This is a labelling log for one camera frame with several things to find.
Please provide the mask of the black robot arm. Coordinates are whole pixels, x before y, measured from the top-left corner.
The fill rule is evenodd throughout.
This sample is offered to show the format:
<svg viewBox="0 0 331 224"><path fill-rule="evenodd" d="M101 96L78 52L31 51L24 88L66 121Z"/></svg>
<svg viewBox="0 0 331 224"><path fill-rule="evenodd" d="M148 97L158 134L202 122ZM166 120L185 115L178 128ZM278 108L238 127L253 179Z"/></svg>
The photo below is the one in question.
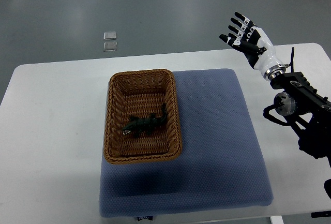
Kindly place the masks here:
<svg viewBox="0 0 331 224"><path fill-rule="evenodd" d="M290 126L298 136L299 150L315 159L330 162L330 101L301 72L272 76L270 85L281 89L273 104L263 110L267 120Z"/></svg>

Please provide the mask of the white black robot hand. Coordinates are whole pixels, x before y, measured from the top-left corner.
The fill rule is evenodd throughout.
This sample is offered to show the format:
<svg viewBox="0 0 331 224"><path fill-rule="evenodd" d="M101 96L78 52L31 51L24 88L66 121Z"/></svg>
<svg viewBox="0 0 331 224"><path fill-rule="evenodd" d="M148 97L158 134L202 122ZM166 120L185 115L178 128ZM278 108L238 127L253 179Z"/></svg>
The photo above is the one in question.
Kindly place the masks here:
<svg viewBox="0 0 331 224"><path fill-rule="evenodd" d="M233 24L228 26L230 32L219 38L243 53L251 68L258 70L265 80L270 81L285 73L286 65L276 56L275 47L263 29L239 12L234 15L231 18Z"/></svg>

